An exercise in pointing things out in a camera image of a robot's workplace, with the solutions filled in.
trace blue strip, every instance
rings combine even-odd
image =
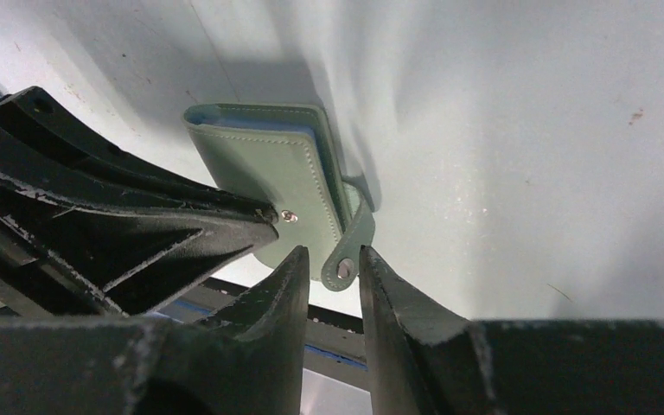
[[[202,307],[198,307],[198,306],[196,306],[192,303],[187,303],[187,302],[182,301],[182,300],[174,300],[174,302],[172,304],[174,304],[176,306],[179,306],[179,307],[182,307],[183,309],[196,311],[200,314],[203,314],[204,316],[211,316],[213,314],[213,312],[208,310],[208,309],[203,309]]]
[[[352,359],[348,359],[347,357],[340,356],[338,354],[334,354],[331,352],[328,352],[326,350],[322,350],[320,348],[315,348],[314,346],[310,346],[309,344],[304,345],[304,349],[309,350],[311,353],[316,353],[324,357],[329,357],[330,359],[335,359],[336,361],[339,361],[340,363],[344,363],[346,365],[352,366],[352,367],[357,367],[358,369],[362,369],[367,372],[367,366],[363,365],[362,363],[358,361],[354,361]]]
[[[182,321],[179,321],[179,320],[175,319],[174,317],[170,317],[170,316],[167,316],[166,314],[162,314],[162,313],[157,313],[156,311],[152,311],[152,312],[146,314],[146,316],[147,317],[154,317],[154,318],[168,318],[168,319],[170,319],[172,321],[175,321],[175,322],[182,322]]]

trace green leather card holder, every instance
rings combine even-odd
[[[254,253],[260,262],[275,267],[303,245],[312,279],[332,291],[352,284],[374,222],[364,197],[342,181],[321,108],[196,105],[184,123],[219,188],[270,201],[280,213],[278,241]]]

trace metal rivet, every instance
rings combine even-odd
[[[289,222],[289,223],[294,223],[297,220],[299,220],[299,217],[297,216],[297,214],[295,214],[295,213],[293,213],[289,210],[282,210],[281,211],[281,219],[283,219],[284,221]]]
[[[345,258],[337,264],[337,277],[339,279],[348,279],[354,277],[354,261],[350,258]]]

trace wallet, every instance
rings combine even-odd
[[[183,121],[219,188],[268,201],[279,213],[279,238],[254,253],[260,262],[276,267],[307,246],[312,280],[332,291],[353,283],[375,222],[360,190],[342,179],[322,108],[195,105]]]

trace white surface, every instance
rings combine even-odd
[[[0,1],[0,85],[205,183],[186,107],[322,103],[373,245],[442,304],[664,317],[664,1]]]
[[[300,415],[372,415],[370,393],[304,369]]]

